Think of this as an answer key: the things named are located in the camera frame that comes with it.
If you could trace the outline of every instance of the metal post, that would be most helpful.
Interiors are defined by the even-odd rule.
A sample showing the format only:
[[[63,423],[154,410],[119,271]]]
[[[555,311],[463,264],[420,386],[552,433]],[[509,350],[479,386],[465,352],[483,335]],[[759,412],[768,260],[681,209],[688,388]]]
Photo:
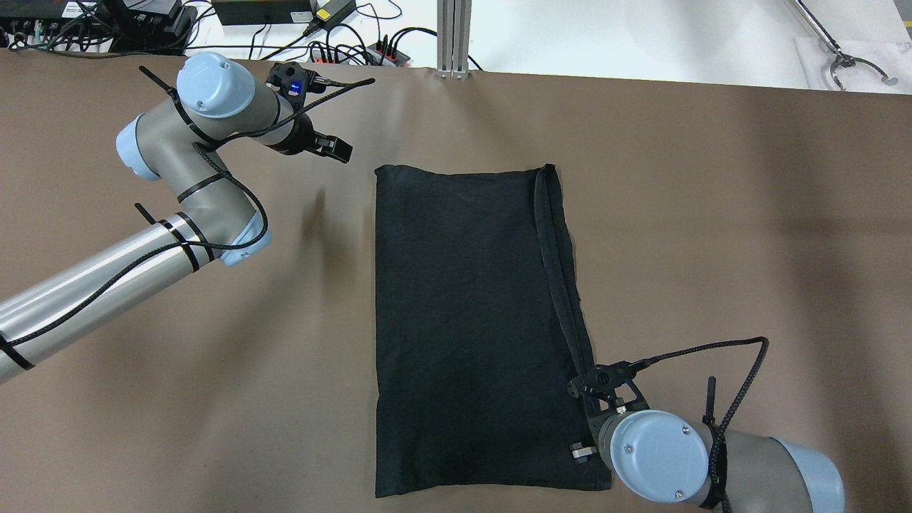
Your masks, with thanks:
[[[437,75],[469,77],[469,25],[472,0],[437,1]]]

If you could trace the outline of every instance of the light blue joint cap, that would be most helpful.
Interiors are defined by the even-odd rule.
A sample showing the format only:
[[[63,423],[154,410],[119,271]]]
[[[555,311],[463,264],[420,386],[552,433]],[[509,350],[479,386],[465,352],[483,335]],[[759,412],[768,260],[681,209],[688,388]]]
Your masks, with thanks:
[[[793,444],[772,438],[782,444],[789,452],[801,477],[804,486],[811,496],[811,510],[814,513],[843,513],[845,510],[845,490],[843,480],[836,470],[836,465],[824,453],[811,447]]]
[[[217,53],[203,52],[183,63],[177,93],[187,109],[206,118],[227,118],[254,99],[256,79],[247,68]]]
[[[706,481],[710,457],[697,430],[677,415],[644,410],[611,435],[611,465],[637,495],[656,502],[693,497]]]
[[[247,226],[241,230],[241,233],[234,239],[232,245],[243,244],[249,240],[252,240],[254,237],[259,235],[260,231],[263,230],[263,217],[259,212],[255,213],[253,217],[250,218],[250,221],[247,222]],[[256,244],[250,245],[243,249],[230,249],[222,253],[219,256],[219,259],[228,266],[231,267],[246,258],[248,258],[253,253],[263,249],[266,246],[269,246],[269,243],[273,241],[273,233],[269,230],[266,230],[266,234],[260,240],[256,241]]]
[[[120,160],[143,180],[154,182],[161,177],[152,172],[149,165],[142,159],[140,144],[136,142],[136,123],[142,114],[136,117],[129,125],[117,134],[117,155]]]

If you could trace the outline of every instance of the sticker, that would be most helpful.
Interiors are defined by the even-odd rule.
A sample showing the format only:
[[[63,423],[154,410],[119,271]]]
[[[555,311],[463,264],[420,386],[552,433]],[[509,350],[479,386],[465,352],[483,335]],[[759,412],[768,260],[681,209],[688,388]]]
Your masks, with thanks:
[[[291,15],[292,23],[310,23],[314,21],[314,13],[310,11],[297,11],[288,14]]]
[[[87,9],[94,7],[97,2],[79,2],[79,4],[84,5]],[[67,6],[63,8],[63,14],[60,15],[62,18],[75,18],[80,17],[83,14],[82,7],[79,6],[76,2],[67,2]]]

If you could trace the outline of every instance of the brown table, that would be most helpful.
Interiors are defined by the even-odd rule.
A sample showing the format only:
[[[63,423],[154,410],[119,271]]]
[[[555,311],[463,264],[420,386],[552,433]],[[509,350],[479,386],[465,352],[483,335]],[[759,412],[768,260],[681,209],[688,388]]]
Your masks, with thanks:
[[[177,204],[114,137],[180,58],[0,52],[0,298]],[[264,77],[267,63],[251,63]],[[373,169],[557,165],[596,357],[763,334],[732,429],[819,448],[850,511],[912,500],[912,99],[634,80],[322,67],[375,76],[313,111],[349,165],[223,149],[274,242],[213,264],[3,387],[0,510],[681,511],[608,492],[439,487],[373,498]],[[727,407],[754,348],[663,362],[650,403]]]

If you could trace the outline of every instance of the folded black cloth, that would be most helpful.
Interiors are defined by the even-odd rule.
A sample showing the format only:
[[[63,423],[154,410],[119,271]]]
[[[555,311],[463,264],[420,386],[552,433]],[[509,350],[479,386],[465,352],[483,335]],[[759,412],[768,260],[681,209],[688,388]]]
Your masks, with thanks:
[[[377,497],[438,485],[604,490],[592,367],[554,166],[377,169]]]

